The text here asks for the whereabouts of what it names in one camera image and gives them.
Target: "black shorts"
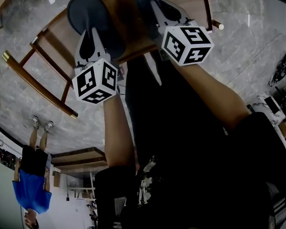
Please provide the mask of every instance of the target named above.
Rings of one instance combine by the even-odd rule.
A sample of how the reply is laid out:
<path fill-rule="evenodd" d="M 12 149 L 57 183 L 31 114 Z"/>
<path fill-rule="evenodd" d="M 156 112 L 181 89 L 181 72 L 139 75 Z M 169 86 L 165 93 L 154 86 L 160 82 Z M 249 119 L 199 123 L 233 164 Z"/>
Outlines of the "black shorts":
<path fill-rule="evenodd" d="M 47 160 L 47 153 L 40 149 L 35 151 L 32 147 L 24 145 L 20 169 L 28 174 L 44 177 Z"/>

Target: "black clothing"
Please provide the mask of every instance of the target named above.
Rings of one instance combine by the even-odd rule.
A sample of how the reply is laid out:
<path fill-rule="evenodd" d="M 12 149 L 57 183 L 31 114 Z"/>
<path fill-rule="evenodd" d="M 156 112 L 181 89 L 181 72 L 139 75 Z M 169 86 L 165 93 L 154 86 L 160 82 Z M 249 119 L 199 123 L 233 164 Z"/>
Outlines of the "black clothing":
<path fill-rule="evenodd" d="M 20 169 L 28 174 L 44 177 L 47 160 L 47 153 L 40 149 L 35 151 L 32 147 L 24 145 Z"/>
<path fill-rule="evenodd" d="M 123 229 L 268 228 L 266 182 L 286 195 L 286 149 L 267 117 L 252 114 L 226 136 L 173 65 L 152 56 L 161 86 L 144 57 L 128 62 L 126 79 L 140 169 L 96 175 L 99 229 L 110 224 L 105 201 L 125 195 Z"/>

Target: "black pants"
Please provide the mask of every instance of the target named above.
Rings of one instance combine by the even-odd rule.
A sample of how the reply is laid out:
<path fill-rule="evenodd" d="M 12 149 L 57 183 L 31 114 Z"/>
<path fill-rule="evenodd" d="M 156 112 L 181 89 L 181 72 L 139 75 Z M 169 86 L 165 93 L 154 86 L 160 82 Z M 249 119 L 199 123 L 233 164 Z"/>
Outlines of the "black pants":
<path fill-rule="evenodd" d="M 23 146 L 20 169 L 24 172 L 40 177 L 44 176 L 48 154 L 40 149 L 36 151 L 27 145 Z"/>
<path fill-rule="evenodd" d="M 140 165 L 159 152 L 174 155 L 205 135 L 212 124 L 223 134 L 222 125 L 170 61 L 162 62 L 159 52 L 151 52 L 160 86 L 145 57 L 127 62 L 126 103 L 133 124 Z"/>

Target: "sneaker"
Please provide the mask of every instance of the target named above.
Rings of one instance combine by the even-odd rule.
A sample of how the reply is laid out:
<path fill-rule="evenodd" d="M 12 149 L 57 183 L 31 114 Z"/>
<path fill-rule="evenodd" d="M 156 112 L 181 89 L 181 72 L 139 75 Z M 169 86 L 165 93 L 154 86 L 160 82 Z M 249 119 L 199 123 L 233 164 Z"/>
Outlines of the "sneaker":
<path fill-rule="evenodd" d="M 50 129 L 53 127 L 53 125 L 54 125 L 53 121 L 48 121 L 46 126 L 44 127 L 44 130 L 46 132 L 50 131 Z"/>
<path fill-rule="evenodd" d="M 34 115 L 33 116 L 33 127 L 38 130 L 39 126 L 40 126 L 39 119 L 37 116 Z"/>

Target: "gray tile floor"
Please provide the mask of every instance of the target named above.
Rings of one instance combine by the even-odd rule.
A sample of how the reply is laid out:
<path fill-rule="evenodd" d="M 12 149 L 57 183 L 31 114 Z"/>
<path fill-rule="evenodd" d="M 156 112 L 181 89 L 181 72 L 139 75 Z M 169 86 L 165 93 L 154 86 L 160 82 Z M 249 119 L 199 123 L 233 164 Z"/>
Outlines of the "gray tile floor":
<path fill-rule="evenodd" d="M 4 29 L 0 30 L 0 125 L 28 143 L 31 116 L 35 114 L 43 123 L 54 121 L 55 128 L 48 139 L 49 152 L 91 146 L 103 150 L 102 106 L 80 103 L 74 92 L 69 91 L 66 103 L 79 113 L 78 119 L 73 120 L 37 94 L 1 59 L 2 53 L 9 50 L 20 60 L 29 51 L 29 42 L 66 8 L 68 1 L 55 0 L 51 5 L 48 0 L 12 0 L 4 10 Z M 269 0 L 266 3 L 265 0 L 211 0 L 211 3 L 214 19 L 223 23 L 225 29 L 211 35 L 215 47 L 202 66 L 239 93 L 246 103 L 254 101 L 258 93 L 274 91 L 267 83 L 286 53 L 286 35 L 277 24 L 267 20 L 265 6 Z M 147 57 L 154 70 L 154 63 Z M 54 95 L 61 96 L 64 81 L 37 55 L 25 68 Z M 278 86 L 285 84 L 286 78 Z"/>

